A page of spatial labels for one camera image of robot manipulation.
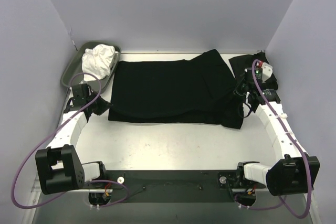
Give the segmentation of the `aluminium front rail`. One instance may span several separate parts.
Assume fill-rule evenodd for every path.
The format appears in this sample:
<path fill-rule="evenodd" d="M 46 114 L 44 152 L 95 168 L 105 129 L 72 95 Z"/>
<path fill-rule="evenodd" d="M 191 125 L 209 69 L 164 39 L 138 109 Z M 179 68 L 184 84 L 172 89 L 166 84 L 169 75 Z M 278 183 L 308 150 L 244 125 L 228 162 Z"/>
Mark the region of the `aluminium front rail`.
<path fill-rule="evenodd" d="M 40 185 L 40 181 L 39 181 L 39 177 L 35 177 L 32 188 L 31 188 L 31 192 L 42 192 L 41 190 L 41 185 Z"/>

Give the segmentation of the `black t shirt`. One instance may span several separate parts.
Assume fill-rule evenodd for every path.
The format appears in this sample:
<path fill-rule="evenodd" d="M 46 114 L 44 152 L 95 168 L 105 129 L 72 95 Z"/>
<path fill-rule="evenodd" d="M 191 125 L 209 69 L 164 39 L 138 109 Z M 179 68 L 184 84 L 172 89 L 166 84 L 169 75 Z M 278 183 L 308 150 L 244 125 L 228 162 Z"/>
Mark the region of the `black t shirt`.
<path fill-rule="evenodd" d="M 245 69 L 250 68 L 255 59 L 269 64 L 269 61 L 266 58 L 266 54 L 262 51 L 254 55 L 242 55 L 229 59 L 229 63 L 237 82 L 242 79 Z M 275 75 L 272 74 L 266 82 L 262 83 L 261 88 L 278 90 L 278 83 Z"/>
<path fill-rule="evenodd" d="M 112 85 L 109 121 L 199 123 L 240 129 L 236 80 L 216 49 L 191 60 L 122 61 Z"/>

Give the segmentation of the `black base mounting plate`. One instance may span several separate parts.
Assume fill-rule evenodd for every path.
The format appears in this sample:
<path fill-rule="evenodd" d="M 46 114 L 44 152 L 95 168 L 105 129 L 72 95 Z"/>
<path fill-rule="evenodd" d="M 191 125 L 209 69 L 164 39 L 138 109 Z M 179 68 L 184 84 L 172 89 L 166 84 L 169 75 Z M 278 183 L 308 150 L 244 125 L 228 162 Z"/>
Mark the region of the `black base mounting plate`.
<path fill-rule="evenodd" d="M 105 182 L 84 186 L 90 193 L 107 192 L 111 202 L 224 203 L 233 195 L 265 185 L 242 180 L 236 170 L 109 170 Z"/>

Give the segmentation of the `grey plastic tray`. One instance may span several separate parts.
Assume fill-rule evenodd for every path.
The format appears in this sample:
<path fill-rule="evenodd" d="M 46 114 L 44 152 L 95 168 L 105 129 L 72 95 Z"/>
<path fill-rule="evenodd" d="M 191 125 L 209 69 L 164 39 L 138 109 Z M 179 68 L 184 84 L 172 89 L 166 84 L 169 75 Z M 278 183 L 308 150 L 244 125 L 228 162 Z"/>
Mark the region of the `grey plastic tray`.
<path fill-rule="evenodd" d="M 117 56 L 116 60 L 114 61 L 114 65 L 111 69 L 110 75 L 105 77 L 102 80 L 99 80 L 97 77 L 95 77 L 94 75 L 92 75 L 90 73 L 83 72 L 82 67 L 81 67 L 81 65 L 82 65 L 81 58 L 82 58 L 83 53 L 85 52 L 85 49 L 87 49 L 87 48 L 93 49 L 95 46 L 97 46 L 99 44 L 114 46 L 119 51 L 119 55 Z M 88 41 L 88 42 L 84 43 L 80 47 L 80 49 L 78 49 L 75 56 L 73 56 L 73 58 L 71 59 L 69 65 L 66 67 L 66 70 L 62 74 L 61 83 L 65 87 L 69 87 L 71 84 L 88 83 L 89 85 L 91 85 L 91 87 L 95 91 L 98 91 L 99 85 L 101 85 L 102 91 L 104 91 L 107 88 L 113 74 L 115 73 L 116 67 L 117 67 L 117 65 L 119 63 L 119 60 L 120 60 L 120 56 L 121 56 L 121 48 L 119 46 L 115 45 L 112 42 Z"/>

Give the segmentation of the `folded black t shirt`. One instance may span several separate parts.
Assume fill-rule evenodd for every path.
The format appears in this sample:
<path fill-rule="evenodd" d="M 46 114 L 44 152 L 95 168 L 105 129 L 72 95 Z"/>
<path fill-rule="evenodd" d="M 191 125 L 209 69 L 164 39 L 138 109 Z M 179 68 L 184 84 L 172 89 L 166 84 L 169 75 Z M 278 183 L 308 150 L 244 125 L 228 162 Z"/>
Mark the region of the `folded black t shirt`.
<path fill-rule="evenodd" d="M 242 55 L 229 59 L 229 63 L 237 82 L 242 79 L 245 69 L 250 68 L 255 59 L 269 64 L 269 61 L 266 58 L 266 54 L 262 51 L 254 55 Z M 261 88 L 278 90 L 278 83 L 275 75 L 272 74 L 266 82 L 262 83 Z"/>

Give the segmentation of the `crumpled white t shirt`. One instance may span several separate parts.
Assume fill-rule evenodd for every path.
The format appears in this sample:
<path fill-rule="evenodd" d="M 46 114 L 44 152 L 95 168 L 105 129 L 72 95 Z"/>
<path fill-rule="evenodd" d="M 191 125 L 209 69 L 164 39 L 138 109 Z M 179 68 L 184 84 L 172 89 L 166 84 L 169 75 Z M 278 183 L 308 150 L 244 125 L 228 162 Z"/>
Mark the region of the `crumpled white t shirt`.
<path fill-rule="evenodd" d="M 82 55 L 82 71 L 90 73 L 99 80 L 109 76 L 119 51 L 114 46 L 99 44 L 93 49 L 85 49 Z"/>

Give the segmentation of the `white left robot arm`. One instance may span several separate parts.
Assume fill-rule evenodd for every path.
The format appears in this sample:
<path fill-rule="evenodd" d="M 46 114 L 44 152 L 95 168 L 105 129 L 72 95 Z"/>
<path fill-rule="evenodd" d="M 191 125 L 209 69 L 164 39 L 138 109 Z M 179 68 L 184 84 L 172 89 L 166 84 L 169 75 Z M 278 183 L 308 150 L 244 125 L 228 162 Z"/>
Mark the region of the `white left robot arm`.
<path fill-rule="evenodd" d="M 102 115 L 111 104 L 97 96 L 86 83 L 73 86 L 72 94 L 62 117 L 65 126 L 57 131 L 45 149 L 35 154 L 40 187 L 45 195 L 82 189 L 87 182 L 101 188 L 108 181 L 103 163 L 82 163 L 76 145 L 89 118 L 93 114 Z"/>

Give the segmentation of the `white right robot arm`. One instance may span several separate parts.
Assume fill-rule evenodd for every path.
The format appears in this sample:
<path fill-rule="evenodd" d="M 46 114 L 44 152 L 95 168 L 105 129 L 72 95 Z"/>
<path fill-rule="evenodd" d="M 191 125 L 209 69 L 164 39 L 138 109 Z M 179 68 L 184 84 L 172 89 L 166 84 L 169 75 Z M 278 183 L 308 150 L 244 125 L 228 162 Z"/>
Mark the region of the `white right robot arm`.
<path fill-rule="evenodd" d="M 320 162 L 309 156 L 296 139 L 273 89 L 261 89 L 263 69 L 247 68 L 235 93 L 261 120 L 274 149 L 276 163 L 239 163 L 244 180 L 265 185 L 273 196 L 306 194 L 313 188 Z"/>

